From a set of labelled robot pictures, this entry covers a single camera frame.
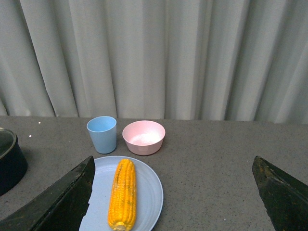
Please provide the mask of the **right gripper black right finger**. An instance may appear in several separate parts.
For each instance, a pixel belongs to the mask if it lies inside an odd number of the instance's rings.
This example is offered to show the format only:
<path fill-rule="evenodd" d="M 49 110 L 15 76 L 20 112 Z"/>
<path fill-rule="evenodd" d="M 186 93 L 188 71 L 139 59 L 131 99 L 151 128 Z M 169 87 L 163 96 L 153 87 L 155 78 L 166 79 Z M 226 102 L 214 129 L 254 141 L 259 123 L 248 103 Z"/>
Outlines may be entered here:
<path fill-rule="evenodd" d="M 267 214 L 277 231 L 308 229 L 308 186 L 260 156 L 252 172 Z"/>

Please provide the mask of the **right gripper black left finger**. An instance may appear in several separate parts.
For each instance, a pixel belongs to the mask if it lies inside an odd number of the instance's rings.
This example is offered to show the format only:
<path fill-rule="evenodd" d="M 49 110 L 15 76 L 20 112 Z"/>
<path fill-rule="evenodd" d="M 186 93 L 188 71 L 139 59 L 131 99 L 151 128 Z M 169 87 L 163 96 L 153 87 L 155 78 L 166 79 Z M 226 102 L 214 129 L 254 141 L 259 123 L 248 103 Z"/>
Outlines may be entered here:
<path fill-rule="evenodd" d="M 2 231 L 77 231 L 92 193 L 95 163 L 86 158 L 40 195 L 7 218 Z"/>

